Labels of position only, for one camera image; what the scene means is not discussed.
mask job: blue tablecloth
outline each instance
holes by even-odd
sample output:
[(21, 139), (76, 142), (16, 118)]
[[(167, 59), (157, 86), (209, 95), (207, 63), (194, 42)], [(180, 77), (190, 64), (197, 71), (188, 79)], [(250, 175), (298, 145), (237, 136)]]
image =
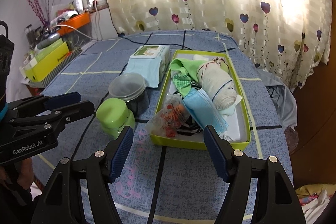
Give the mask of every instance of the blue tablecloth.
[[(134, 34), (127, 38), (140, 43), (149, 39), (148, 43), (155, 45), (178, 44), (171, 46), (172, 52), (183, 46), (193, 50), (220, 52), (224, 51), (223, 42), (227, 48), (234, 48), (229, 54), (257, 126), (257, 132), (251, 131), (251, 143), (244, 152), (251, 157), (258, 157), (257, 135), (263, 158), (269, 155), (278, 157), (292, 180), (286, 139), (276, 109), (265, 86), (258, 80), (254, 65), (241, 53), (232, 37), (211, 31), (158, 31)], [(82, 100), (92, 101), (97, 109), (108, 92), (110, 82), (119, 75), (129, 56), (138, 47), (138, 44), (121, 37), (97, 42), (73, 60), (49, 84), (44, 94), (59, 95), (77, 91), (82, 95)], [(147, 223), (148, 216), (153, 214), (155, 224), (213, 223), (228, 185), (217, 176), (209, 153), (153, 145), (144, 129), (144, 122), (154, 115), (161, 87), (148, 89), (150, 106), (145, 113), (136, 117), (138, 122), (133, 146), (120, 178), (110, 185), (112, 197), (125, 224)], [(101, 130), (96, 118), (92, 119), (93, 116), (68, 124), (58, 137), (57, 148), (33, 158), (35, 175), (43, 184), (46, 184), (62, 157), (79, 160), (105, 148), (111, 137)], [(160, 164), (163, 170), (158, 173)], [(160, 176), (161, 183), (155, 186)], [(250, 223), (256, 187), (257, 180), (253, 179), (243, 224)], [(152, 202), (156, 200), (153, 198), (154, 191), (158, 191), (157, 205), (151, 210)], [(93, 223), (85, 181), (82, 181), (82, 196), (87, 222)]]

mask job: orange tray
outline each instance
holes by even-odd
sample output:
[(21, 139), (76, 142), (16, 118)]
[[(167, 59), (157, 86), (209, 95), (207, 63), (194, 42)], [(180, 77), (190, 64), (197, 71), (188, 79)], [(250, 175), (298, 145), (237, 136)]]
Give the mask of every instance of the orange tray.
[[(62, 22), (61, 24), (68, 25), (68, 26), (78, 29), (88, 23), (90, 23), (89, 13), (83, 13), (72, 19), (69, 19), (68, 21)], [(59, 33), (59, 35), (65, 35), (66, 33), (69, 33), (72, 31), (74, 31), (74, 29), (68, 28), (68, 27), (61, 27), (61, 29), (58, 30), (57, 32)]]

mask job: curtain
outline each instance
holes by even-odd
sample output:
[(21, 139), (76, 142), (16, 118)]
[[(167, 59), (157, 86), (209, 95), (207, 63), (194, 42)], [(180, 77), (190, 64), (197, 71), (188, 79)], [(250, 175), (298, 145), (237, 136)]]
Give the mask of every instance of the curtain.
[(330, 49), (332, 0), (108, 0), (120, 35), (211, 30), (232, 36), (256, 68), (302, 87)]

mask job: rolled white cloth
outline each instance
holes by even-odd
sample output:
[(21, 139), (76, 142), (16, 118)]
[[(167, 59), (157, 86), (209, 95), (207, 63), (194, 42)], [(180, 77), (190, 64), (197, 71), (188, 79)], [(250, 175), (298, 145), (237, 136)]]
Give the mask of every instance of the rolled white cloth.
[(197, 79), (218, 110), (232, 106), (237, 92), (230, 75), (215, 62), (207, 62), (197, 69)]

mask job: metal bolt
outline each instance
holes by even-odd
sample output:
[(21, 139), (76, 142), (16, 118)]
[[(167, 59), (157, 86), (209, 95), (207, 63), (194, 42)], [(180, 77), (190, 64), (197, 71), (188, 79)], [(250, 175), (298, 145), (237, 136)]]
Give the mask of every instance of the metal bolt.
[(243, 155), (243, 152), (241, 152), (240, 150), (235, 150), (233, 151), (233, 154), (237, 157), (241, 157)]
[(94, 155), (95, 155), (97, 158), (99, 158), (99, 157), (101, 157), (101, 156), (104, 155), (104, 151), (98, 150), (98, 151), (95, 152)]
[(278, 158), (275, 157), (275, 156), (270, 156), (270, 157), (269, 157), (269, 160), (270, 160), (271, 162), (277, 162), (277, 161), (278, 161)]
[(69, 159), (68, 158), (63, 158), (61, 159), (60, 163), (61, 164), (67, 164), (69, 162)]

